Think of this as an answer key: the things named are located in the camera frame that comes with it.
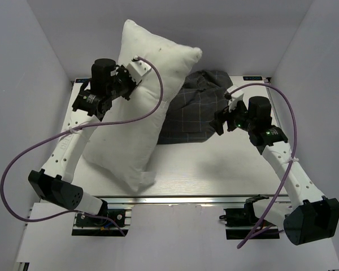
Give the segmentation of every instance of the white wall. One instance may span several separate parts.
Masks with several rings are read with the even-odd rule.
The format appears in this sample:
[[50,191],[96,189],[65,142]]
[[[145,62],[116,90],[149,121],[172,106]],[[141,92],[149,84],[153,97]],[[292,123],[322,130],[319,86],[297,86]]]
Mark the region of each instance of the white wall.
[[[61,127],[70,83],[25,0],[0,0],[0,177],[20,151]],[[9,173],[9,203],[26,216],[36,199],[27,181],[50,146],[19,160]],[[0,200],[0,271],[12,270],[24,224]]]
[[[339,200],[339,1],[313,2],[273,83],[294,107],[302,165],[329,198]],[[288,110],[279,97],[276,103],[290,134]],[[333,243],[339,257],[339,225]]]
[[96,58],[118,59],[132,19],[149,31],[197,46],[194,69],[271,76],[312,0],[28,0],[70,79]]

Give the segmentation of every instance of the white pillowcase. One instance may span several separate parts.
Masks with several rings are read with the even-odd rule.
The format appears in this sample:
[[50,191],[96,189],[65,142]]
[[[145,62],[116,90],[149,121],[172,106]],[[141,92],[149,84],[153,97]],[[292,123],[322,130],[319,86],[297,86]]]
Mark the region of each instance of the white pillowcase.
[[[127,20],[123,27],[118,65],[127,65],[135,55],[152,62],[160,73],[164,87],[160,107],[151,116],[135,123],[99,127],[83,154],[87,161],[110,170],[132,190],[138,191],[155,182],[155,172],[146,172],[146,165],[156,146],[168,106],[192,66],[200,60],[202,51],[154,35]],[[103,122],[143,116],[156,106],[159,96],[159,81],[155,72],[151,71],[129,101],[118,98],[113,102]]]

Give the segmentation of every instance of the black label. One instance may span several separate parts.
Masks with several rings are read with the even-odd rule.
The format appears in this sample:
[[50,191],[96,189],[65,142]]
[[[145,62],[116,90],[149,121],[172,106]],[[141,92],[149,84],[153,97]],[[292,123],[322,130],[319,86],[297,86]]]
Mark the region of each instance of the black label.
[[262,81],[261,76],[243,76],[244,81]]
[[75,83],[84,83],[88,79],[89,78],[78,78],[78,79],[75,79]]

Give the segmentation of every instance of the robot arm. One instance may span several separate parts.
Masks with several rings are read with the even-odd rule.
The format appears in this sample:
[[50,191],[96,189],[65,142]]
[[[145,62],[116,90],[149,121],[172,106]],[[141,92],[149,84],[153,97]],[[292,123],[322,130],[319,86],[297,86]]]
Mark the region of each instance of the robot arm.
[[[129,100],[132,91],[150,70],[151,67],[142,61],[130,62],[124,67],[111,59],[97,59],[92,66],[92,78],[82,84],[73,103],[68,129],[101,122],[112,101],[120,96]],[[71,184],[79,158],[95,129],[73,131],[62,137],[41,170],[31,171],[29,182],[41,199],[65,209],[105,216],[105,201]]]
[[[248,132],[250,142],[269,162],[279,179],[282,179],[293,160],[293,165],[284,185],[289,195],[291,206],[275,203],[265,219],[284,229],[293,244],[303,244],[334,236],[339,219],[339,202],[328,199],[310,180],[297,159],[292,159],[290,144],[284,132],[271,124],[271,104],[265,97],[251,97],[249,109],[242,98],[242,90],[229,96],[228,106],[215,113],[210,125],[221,135],[226,121],[228,131],[236,128]],[[257,222],[270,200],[265,196],[255,196],[246,201],[245,220],[251,224]]]

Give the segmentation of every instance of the dark plaid fabric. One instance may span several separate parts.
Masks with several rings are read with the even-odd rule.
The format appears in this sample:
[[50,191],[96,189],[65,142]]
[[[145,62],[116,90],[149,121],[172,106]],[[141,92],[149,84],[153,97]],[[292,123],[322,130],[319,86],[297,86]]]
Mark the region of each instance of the dark plaid fabric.
[[209,123],[214,113],[227,106],[224,98],[232,81],[226,72],[198,71],[186,77],[169,104],[158,144],[204,142],[214,133]]

